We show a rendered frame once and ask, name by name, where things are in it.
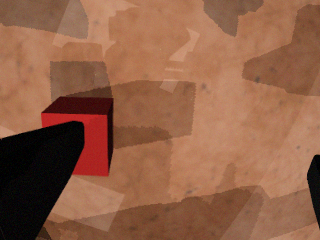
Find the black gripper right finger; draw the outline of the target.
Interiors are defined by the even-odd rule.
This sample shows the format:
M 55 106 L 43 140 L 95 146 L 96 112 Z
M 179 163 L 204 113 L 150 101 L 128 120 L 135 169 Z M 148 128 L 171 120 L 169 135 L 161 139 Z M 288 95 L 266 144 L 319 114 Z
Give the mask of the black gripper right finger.
M 312 157 L 311 167 L 309 167 L 307 173 L 307 181 L 317 224 L 320 227 L 320 155 Z

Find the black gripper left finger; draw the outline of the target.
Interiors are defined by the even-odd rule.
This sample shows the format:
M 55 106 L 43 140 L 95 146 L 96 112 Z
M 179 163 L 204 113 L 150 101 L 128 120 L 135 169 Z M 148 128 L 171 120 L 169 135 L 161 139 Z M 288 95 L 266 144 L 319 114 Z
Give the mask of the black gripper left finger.
M 0 240 L 35 240 L 75 172 L 83 121 L 0 139 Z

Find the red block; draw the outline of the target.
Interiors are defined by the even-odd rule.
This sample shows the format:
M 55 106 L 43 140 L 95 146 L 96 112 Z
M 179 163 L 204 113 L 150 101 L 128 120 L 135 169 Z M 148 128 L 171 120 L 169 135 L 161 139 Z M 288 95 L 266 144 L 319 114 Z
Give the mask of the red block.
M 113 151 L 113 97 L 59 97 L 40 115 L 43 128 L 67 121 L 83 121 L 85 144 L 72 175 L 109 176 Z

